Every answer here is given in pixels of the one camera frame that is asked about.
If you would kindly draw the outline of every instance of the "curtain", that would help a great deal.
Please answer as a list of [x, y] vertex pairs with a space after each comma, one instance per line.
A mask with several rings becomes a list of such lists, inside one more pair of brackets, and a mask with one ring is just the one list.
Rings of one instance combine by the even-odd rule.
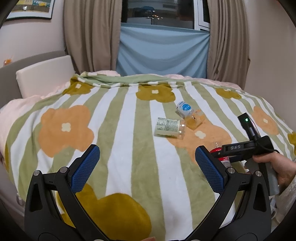
[[207, 0], [210, 46], [207, 78], [244, 89], [249, 67], [249, 31], [244, 0]]
[[66, 48], [79, 73], [115, 70], [121, 0], [65, 0]]
[[209, 40], [208, 31], [122, 23], [116, 71], [206, 78]]

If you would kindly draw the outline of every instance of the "blue gripper pad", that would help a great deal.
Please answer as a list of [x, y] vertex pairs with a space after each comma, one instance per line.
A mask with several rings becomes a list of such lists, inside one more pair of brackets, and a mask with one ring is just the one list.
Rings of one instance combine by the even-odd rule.
[[214, 158], [204, 146], [196, 148], [195, 160], [213, 191], [219, 194], [222, 193], [227, 182], [224, 165]]
[[91, 175], [93, 169], [95, 168], [97, 162], [100, 159], [100, 149], [98, 146], [93, 145], [94, 147], [82, 161], [80, 166], [72, 175], [71, 179], [71, 190], [73, 193], [82, 191], [84, 185], [86, 184], [89, 176]]

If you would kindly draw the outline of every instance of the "beige curtain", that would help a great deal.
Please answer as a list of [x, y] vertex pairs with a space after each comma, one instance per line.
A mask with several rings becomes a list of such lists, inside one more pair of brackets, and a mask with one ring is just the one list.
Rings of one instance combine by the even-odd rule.
[[122, 0], [65, 0], [66, 48], [79, 73], [115, 70]]
[[244, 0], [208, 0], [210, 47], [207, 78], [244, 89], [249, 67], [249, 32]]

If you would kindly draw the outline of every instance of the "white window frame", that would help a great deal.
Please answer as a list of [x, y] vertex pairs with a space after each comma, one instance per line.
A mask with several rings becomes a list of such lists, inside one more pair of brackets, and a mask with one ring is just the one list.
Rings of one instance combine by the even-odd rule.
[[195, 30], [207, 30], [211, 28], [211, 24], [203, 20], [203, 3], [202, 0], [193, 0], [194, 7], [194, 29]]

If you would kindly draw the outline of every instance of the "gray handle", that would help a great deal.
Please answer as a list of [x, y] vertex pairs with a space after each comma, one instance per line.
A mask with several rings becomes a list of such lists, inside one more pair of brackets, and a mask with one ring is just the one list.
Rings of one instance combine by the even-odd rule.
[[[269, 190], [268, 193], [270, 196], [274, 196], [279, 194], [279, 184], [276, 176], [276, 172], [271, 166], [270, 162], [265, 163], [266, 165], [266, 173], [267, 173], [267, 179], [268, 179], [268, 185]], [[254, 162], [253, 158], [250, 158], [245, 163], [245, 167], [250, 170], [251, 173], [254, 173], [255, 171], [259, 170], [258, 163]]]

